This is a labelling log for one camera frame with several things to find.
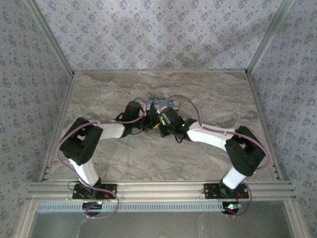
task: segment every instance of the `wire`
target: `wire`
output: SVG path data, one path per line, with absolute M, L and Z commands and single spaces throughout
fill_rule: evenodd
M 123 115 L 124 113 L 120 113 L 119 115 L 117 115 L 117 117 L 115 118 L 115 120 L 120 120 L 120 117 Z
M 68 188 L 69 190 L 74 191 L 74 189 L 71 189 L 71 188 L 69 187 L 69 185 L 70 185 L 71 182 L 74 182 L 74 183 L 78 184 L 78 181 L 70 181 L 70 182 L 67 184 L 67 188 Z
M 195 106 L 195 104 L 186 96 L 183 96 L 183 95 L 178 95 L 178 94 L 175 94 L 175 95 L 172 95 L 168 98 L 165 99 L 165 101 L 162 103 L 161 107 L 159 108 L 159 111 L 161 111 L 162 107 L 164 106 L 164 104 L 170 100 L 171 98 L 174 98 L 174 97 L 180 97 L 180 98 L 184 98 L 186 99 L 191 105 L 193 105 L 196 113 L 197 113 L 197 122 L 199 123 L 199 125 L 202 127 L 202 129 L 206 130 L 206 131 L 209 131 L 209 132 L 212 132 L 212 133 L 216 133 L 216 134 L 220 134 L 220 135 L 224 135 L 224 134 L 230 134 L 230 135 L 237 135 L 237 136 L 240 136 L 240 137 L 243 137 L 251 142 L 253 142 L 254 144 L 256 144 L 257 146 L 259 146 L 263 152 L 265 153 L 265 156 L 266 156 L 266 164 L 261 166 L 261 167 L 258 167 L 256 169 L 256 171 L 258 170 L 262 170 L 264 168 L 266 168 L 267 166 L 269 166 L 269 163 L 270 163 L 270 155 L 268 153 L 268 151 L 265 149 L 265 147 L 259 143 L 257 140 L 254 140 L 253 138 L 247 136 L 247 135 L 244 135 L 244 134 L 241 134 L 241 133 L 237 133 L 235 131 L 224 131 L 224 130 L 215 130 L 215 129 L 210 129 L 210 128 L 207 128 L 203 125 L 202 121 L 201 121 L 201 118 L 200 118 L 200 114 L 199 114 L 199 111 L 197 109 L 197 107 Z
M 142 130 L 135 132 L 135 133 L 130 133 L 130 135 L 137 135 L 137 134 L 140 134 L 141 132 L 142 132 Z
M 107 195 L 107 199 L 108 199 L 108 201 L 109 201 L 109 200 L 110 200 L 109 193 L 106 192 L 106 195 Z
M 237 192 L 237 196 L 238 196 L 238 197 L 241 197 L 241 198 L 244 200 L 244 197 L 242 196 L 241 193 Z
M 244 184 L 244 185 L 247 187 L 250 201 L 249 201 L 249 203 L 248 203 L 248 205 L 247 205 L 247 208 L 246 208 L 243 212 L 241 212 L 241 213 L 239 213 L 239 214 L 233 214 L 233 215 L 231 215 L 231 216 L 233 216 L 233 217 L 240 217 L 240 216 L 246 214 L 246 213 L 250 210 L 250 207 L 251 207 L 251 205 L 252 205 L 252 192 L 251 192 L 251 189 L 250 189 L 249 185 L 248 185 L 246 182 L 242 181 L 241 183 Z
M 85 127 L 87 127 L 87 126 L 89 126 L 89 125 L 98 125 L 98 124 L 130 124 L 130 123 L 134 123 L 134 122 L 140 120 L 140 119 L 141 119 L 142 117 L 144 117 L 145 114 L 146 114 L 146 111 L 147 111 L 147 103 L 146 103 L 145 100 L 143 100 L 143 99 L 141 99 L 141 98 L 137 98 L 137 99 L 140 99 L 140 100 L 142 100 L 142 101 L 145 103 L 145 111 L 144 111 L 144 112 L 142 113 L 142 115 L 139 116 L 137 119 L 132 120 L 132 121 L 102 121 L 102 122 L 100 122 L 100 121 L 92 121 L 92 122 L 88 122 L 88 123 L 82 124 L 81 126 L 79 126 L 79 127 L 75 128 L 74 130 L 72 130 L 69 134 L 67 134 L 67 135 L 59 142 L 59 144 L 58 144 L 58 146 L 57 146 L 57 149 L 56 149 L 56 151 L 55 151 L 55 154 L 56 154 L 56 156 L 57 156 L 59 162 L 62 163 L 65 167 L 67 167 L 67 168 L 70 169 L 71 171 L 73 171 L 73 173 L 78 177 L 78 180 L 79 180 L 82 184 L 84 184 L 86 187 L 88 187 L 88 188 L 90 188 L 90 189 L 92 189 L 92 190 L 110 193 L 111 195 L 114 196 L 115 200 L 117 201 L 117 204 L 116 204 L 116 206 L 115 206 L 115 209 L 114 209 L 109 215 L 101 216 L 101 217 L 91 217 L 91 216 L 88 215 L 88 213 L 86 213 L 86 217 L 87 217 L 87 218 L 91 218 L 91 219 L 103 219 L 103 218 L 111 217 L 112 215 L 114 215 L 114 214 L 117 212 L 117 210 L 118 210 L 118 208 L 119 208 L 119 203 L 120 203 L 119 198 L 118 198 L 118 196 L 117 196 L 114 192 L 112 192 L 112 191 L 110 191 L 110 190 L 103 189 L 103 188 L 98 188 L 98 187 L 93 187 L 93 186 L 91 186 L 90 184 L 88 184 L 86 181 L 84 181 L 84 180 L 81 178 L 81 176 L 76 172 L 76 170 L 75 170 L 74 168 L 72 168 L 71 166 L 69 166 L 68 164 L 66 164 L 66 163 L 60 158 L 60 156 L 59 156 L 59 154 L 58 154 L 58 151 L 59 151 L 59 149 L 61 148 L 62 144 L 63 144 L 68 138 L 70 138 L 70 137 L 71 137 L 74 133 L 76 133 L 77 131 L 79 131 L 79 130 L 81 130 L 82 128 L 85 128 Z
M 183 139 L 181 139 L 181 140 L 178 140 L 178 138 L 175 136 L 175 140 L 177 141 L 177 143 L 182 143 L 182 141 L 183 141 Z

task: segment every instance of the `patterned wallpaper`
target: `patterned wallpaper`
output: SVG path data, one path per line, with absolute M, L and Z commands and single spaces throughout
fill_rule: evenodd
M 296 0 L 253 74 L 281 166 L 317 237 L 317 2 Z
M 246 68 L 280 0 L 36 0 L 72 69 Z
M 0 237 L 12 237 L 57 119 L 68 76 L 19 0 L 0 1 Z

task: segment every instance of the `metal rail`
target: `metal rail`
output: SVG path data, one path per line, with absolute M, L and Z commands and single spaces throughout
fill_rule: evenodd
M 72 200 L 69 181 L 33 183 L 28 198 L 50 201 Z M 117 195 L 121 202 L 189 202 L 206 201 L 202 193 L 206 181 L 134 182 L 111 181 L 116 183 Z M 255 201 L 295 200 L 296 195 L 290 181 L 248 182 Z M 230 199 L 208 199 L 230 201 Z

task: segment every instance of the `enclosure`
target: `enclosure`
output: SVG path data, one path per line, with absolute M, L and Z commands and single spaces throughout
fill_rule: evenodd
M 1 236 L 317 236 L 315 2 L 0 5 Z M 72 199 L 77 178 L 55 155 L 60 140 L 79 117 L 112 120 L 137 97 L 174 94 L 203 123 L 247 126 L 268 150 L 269 166 L 247 178 L 248 213 L 226 217 L 228 199 L 202 193 L 231 168 L 226 151 L 153 129 L 99 141 L 92 162 L 120 205 L 111 218 L 86 219 L 86 200 Z M 197 118 L 175 100 L 180 116 Z M 103 201 L 101 211 L 114 206 Z

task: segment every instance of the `glass panel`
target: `glass panel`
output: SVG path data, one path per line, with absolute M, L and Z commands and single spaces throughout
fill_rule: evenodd
M 291 238 L 283 202 L 254 202 L 241 217 L 219 212 L 117 213 L 86 219 L 81 212 L 37 214 L 30 238 Z

